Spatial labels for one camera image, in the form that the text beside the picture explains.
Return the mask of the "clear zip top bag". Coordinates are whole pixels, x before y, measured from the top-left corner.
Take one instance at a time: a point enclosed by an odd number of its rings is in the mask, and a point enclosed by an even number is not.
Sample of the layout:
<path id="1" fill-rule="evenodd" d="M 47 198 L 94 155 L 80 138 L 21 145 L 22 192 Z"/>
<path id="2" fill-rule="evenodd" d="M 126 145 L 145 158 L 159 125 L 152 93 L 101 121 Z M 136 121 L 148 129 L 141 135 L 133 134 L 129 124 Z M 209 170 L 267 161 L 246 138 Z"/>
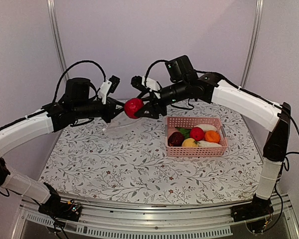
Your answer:
<path id="1" fill-rule="evenodd" d="M 111 117 L 111 121 L 102 128 L 102 133 L 110 136 L 114 135 L 124 135 L 125 133 L 136 129 L 141 125 L 142 119 L 131 119 L 123 111 L 117 117 L 113 118 L 113 112 L 115 108 L 114 99 L 107 98 L 108 103 L 111 103 L 111 106 L 108 107 L 108 113 Z"/>

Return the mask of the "red crinkled fruit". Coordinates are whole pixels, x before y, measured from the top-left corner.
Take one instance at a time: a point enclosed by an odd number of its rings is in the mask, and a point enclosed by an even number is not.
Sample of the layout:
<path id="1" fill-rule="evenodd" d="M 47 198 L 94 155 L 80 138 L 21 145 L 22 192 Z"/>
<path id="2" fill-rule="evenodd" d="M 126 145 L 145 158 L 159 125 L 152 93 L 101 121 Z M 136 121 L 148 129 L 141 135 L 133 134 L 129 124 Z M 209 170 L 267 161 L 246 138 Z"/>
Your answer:
<path id="1" fill-rule="evenodd" d="M 204 140 L 205 132 L 200 127 L 194 127 L 189 133 L 190 137 L 195 141 Z"/>
<path id="2" fill-rule="evenodd" d="M 139 98 L 132 98 L 125 102 L 124 112 L 131 119 L 138 119 L 135 113 L 144 106 L 144 103 Z"/>

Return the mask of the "dark maroon crinkled fruit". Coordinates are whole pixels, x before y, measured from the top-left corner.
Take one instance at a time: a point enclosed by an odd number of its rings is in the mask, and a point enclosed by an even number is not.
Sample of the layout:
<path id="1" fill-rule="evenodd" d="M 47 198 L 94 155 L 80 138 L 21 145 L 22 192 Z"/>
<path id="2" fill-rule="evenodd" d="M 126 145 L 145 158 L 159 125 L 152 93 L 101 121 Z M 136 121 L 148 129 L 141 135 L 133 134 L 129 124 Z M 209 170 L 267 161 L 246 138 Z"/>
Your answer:
<path id="1" fill-rule="evenodd" d="M 176 131 L 169 136 L 167 140 L 167 144 L 170 147 L 180 147 L 182 146 L 184 140 L 185 140 L 184 135 L 181 132 Z"/>

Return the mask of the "red crinkled fruit front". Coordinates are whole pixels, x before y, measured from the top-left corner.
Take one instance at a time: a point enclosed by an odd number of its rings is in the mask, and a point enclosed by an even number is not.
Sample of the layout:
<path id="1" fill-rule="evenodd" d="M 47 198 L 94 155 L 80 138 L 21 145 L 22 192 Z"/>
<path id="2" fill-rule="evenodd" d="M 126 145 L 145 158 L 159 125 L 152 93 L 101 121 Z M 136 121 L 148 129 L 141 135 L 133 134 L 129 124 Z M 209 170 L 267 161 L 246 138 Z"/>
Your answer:
<path id="1" fill-rule="evenodd" d="M 200 127 L 194 127 L 189 133 L 190 137 L 195 141 L 204 140 L 205 132 Z"/>

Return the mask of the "yellow fruit with leaf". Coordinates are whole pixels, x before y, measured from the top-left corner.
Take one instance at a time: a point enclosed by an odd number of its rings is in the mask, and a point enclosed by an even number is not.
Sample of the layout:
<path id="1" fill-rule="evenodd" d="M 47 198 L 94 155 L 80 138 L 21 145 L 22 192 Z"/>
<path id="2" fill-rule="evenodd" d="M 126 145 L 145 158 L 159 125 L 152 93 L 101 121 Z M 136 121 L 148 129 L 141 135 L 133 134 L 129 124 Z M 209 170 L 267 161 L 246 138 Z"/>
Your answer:
<path id="1" fill-rule="evenodd" d="M 198 147 L 198 144 L 195 139 L 187 138 L 183 141 L 182 147 Z"/>

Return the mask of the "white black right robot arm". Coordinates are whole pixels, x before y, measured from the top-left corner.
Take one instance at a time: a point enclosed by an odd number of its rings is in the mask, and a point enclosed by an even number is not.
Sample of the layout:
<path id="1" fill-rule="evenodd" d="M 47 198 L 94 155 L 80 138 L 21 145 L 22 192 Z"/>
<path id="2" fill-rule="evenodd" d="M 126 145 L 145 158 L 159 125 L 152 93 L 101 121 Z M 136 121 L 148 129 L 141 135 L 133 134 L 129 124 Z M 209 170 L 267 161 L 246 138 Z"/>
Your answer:
<path id="1" fill-rule="evenodd" d="M 273 213 L 270 197 L 277 189 L 287 154 L 290 134 L 291 107 L 277 105 L 230 82 L 217 72 L 195 70 L 183 55 L 173 60 L 162 60 L 170 76 L 171 85 L 161 87 L 144 76 L 134 76 L 131 85 L 140 91 L 138 98 L 149 94 L 148 102 L 135 115 L 158 119 L 167 114 L 166 107 L 182 100 L 202 100 L 234 110 L 257 122 L 269 134 L 263 149 L 263 167 L 259 184 L 248 204 L 233 206 L 231 217 L 235 222 L 246 221 Z"/>

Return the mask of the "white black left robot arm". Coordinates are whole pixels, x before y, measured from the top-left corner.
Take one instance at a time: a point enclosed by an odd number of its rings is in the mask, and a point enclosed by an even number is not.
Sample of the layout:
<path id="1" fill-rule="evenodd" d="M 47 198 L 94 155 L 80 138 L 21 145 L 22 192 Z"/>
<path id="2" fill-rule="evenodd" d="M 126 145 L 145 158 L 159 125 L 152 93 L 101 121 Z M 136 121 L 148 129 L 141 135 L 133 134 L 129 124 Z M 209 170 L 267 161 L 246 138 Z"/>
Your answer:
<path id="1" fill-rule="evenodd" d="M 66 82 L 61 99 L 44 105 L 36 112 L 0 127 L 0 188 L 26 196 L 39 204 L 38 211 L 52 219 L 77 222 L 81 204 L 74 200 L 65 203 L 48 183 L 41 183 L 7 168 L 3 156 L 18 146 L 39 136 L 58 132 L 67 126 L 76 127 L 101 118 L 110 123 L 124 109 L 124 103 L 108 95 L 117 88 L 120 79 L 112 76 L 100 89 L 87 78 L 73 78 Z"/>

